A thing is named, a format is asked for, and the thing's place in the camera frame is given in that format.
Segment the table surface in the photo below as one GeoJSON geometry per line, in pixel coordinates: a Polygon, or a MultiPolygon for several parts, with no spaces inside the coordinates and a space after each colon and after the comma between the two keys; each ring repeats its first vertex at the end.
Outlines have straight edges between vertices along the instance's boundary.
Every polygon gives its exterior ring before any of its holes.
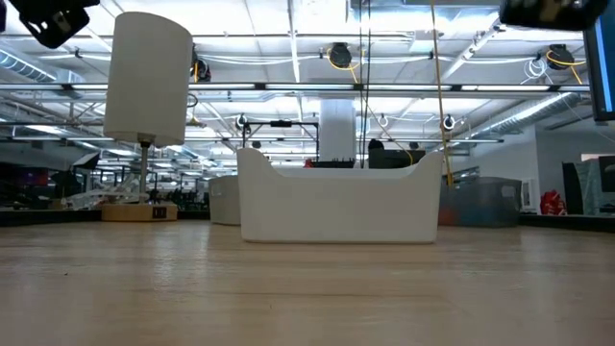
{"type": "Polygon", "coordinates": [[[434,245],[306,245],[205,221],[0,229],[0,339],[611,346],[615,235],[449,228],[434,245]]]}

